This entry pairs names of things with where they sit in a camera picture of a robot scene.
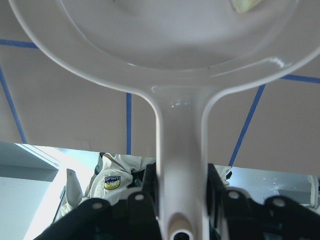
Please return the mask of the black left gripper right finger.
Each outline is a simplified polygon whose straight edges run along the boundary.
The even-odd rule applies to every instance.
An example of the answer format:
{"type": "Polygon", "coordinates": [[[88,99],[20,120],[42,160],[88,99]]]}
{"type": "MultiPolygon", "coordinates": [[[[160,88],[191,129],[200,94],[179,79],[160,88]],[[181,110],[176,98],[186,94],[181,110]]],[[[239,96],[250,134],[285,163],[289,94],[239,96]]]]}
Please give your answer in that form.
{"type": "Polygon", "coordinates": [[[318,240],[320,216],[286,196],[254,201],[241,188],[224,186],[207,167],[206,205],[210,240],[318,240]]]}

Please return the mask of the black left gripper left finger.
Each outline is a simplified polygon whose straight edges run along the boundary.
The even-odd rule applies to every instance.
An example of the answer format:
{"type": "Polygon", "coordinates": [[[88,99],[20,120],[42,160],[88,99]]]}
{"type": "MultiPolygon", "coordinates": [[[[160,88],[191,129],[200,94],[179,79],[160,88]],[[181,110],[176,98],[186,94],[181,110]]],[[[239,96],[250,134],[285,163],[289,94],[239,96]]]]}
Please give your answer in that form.
{"type": "Polygon", "coordinates": [[[156,165],[147,165],[142,189],[115,205],[91,198],[45,229],[38,240],[160,240],[157,221],[156,165]]]}

